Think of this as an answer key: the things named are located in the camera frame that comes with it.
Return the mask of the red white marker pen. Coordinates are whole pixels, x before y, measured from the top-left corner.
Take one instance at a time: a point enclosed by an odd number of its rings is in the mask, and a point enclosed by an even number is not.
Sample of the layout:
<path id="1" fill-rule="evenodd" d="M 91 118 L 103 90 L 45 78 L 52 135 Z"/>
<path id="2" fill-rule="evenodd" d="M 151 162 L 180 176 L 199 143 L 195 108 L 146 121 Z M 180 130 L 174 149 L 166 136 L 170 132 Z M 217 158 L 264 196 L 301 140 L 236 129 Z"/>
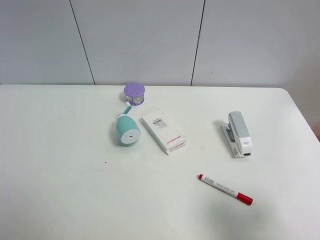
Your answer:
<path id="1" fill-rule="evenodd" d="M 203 182 L 203 183 L 205 183 L 205 184 L 207 184 L 207 185 L 209 185 L 209 186 L 211 186 L 211 187 L 213 187 L 213 188 L 215 188 L 215 189 L 217 189 L 217 190 L 219 190 L 219 191 L 221 191 L 221 192 L 223 192 L 223 193 L 225 193 L 225 194 L 227 194 L 227 195 L 229 195 L 229 196 L 231 196 L 231 197 L 233 197 L 235 199 L 237 199 L 238 201 L 246 204 L 247 206 L 250 206 L 254 201 L 251 197 L 249 197 L 249 196 L 247 196 L 245 194 L 242 194 L 241 192 L 232 190 L 229 187 L 226 187 L 225 185 L 222 185 L 221 183 L 218 183 L 217 181 L 212 180 L 208 176 L 205 176 L 203 174 L 199 174 L 197 176 L 197 178 L 201 182 Z"/>

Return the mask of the purple round container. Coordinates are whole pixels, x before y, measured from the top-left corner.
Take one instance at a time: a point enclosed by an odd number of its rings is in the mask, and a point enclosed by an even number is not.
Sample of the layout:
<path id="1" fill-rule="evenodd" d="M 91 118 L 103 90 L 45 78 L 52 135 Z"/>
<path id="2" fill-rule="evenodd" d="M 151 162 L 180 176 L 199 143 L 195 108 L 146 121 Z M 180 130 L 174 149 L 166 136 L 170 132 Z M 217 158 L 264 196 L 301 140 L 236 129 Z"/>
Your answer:
<path id="1" fill-rule="evenodd" d="M 126 96 L 126 100 L 130 103 L 131 106 L 139 106 L 145 100 L 145 86 L 140 83 L 129 83 L 127 84 L 123 92 Z"/>

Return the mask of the grey white stapler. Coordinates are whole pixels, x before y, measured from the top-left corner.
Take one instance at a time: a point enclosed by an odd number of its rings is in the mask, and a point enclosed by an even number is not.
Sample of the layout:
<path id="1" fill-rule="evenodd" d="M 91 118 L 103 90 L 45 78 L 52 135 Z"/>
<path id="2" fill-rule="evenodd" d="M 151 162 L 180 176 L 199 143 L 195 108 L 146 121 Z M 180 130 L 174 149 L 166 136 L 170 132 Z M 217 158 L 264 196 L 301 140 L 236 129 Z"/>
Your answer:
<path id="1" fill-rule="evenodd" d="M 223 123 L 221 129 L 235 158 L 244 158 L 252 155 L 252 139 L 240 111 L 230 112 L 228 114 L 228 123 Z"/>

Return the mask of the white cardboard box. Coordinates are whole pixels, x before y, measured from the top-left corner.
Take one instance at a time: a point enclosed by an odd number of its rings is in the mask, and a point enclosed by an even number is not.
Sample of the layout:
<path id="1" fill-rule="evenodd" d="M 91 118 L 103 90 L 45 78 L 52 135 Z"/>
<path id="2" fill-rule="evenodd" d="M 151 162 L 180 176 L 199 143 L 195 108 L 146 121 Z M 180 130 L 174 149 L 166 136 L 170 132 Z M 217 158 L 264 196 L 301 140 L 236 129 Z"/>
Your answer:
<path id="1" fill-rule="evenodd" d="M 187 145 L 187 137 L 183 131 L 163 110 L 158 109 L 143 116 L 142 121 L 167 155 Z"/>

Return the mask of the teal pencil sharpener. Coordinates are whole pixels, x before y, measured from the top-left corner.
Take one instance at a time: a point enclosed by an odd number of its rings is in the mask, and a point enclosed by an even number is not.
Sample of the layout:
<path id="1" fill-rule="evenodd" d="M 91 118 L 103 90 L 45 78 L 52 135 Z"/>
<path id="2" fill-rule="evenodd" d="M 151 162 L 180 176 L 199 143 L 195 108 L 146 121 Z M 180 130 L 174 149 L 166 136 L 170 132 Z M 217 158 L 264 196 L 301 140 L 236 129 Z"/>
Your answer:
<path id="1" fill-rule="evenodd" d="M 125 147 L 133 146 L 141 136 L 136 121 L 128 116 L 131 109 L 132 106 L 127 103 L 126 109 L 117 116 L 116 120 L 116 137 L 118 142 Z"/>

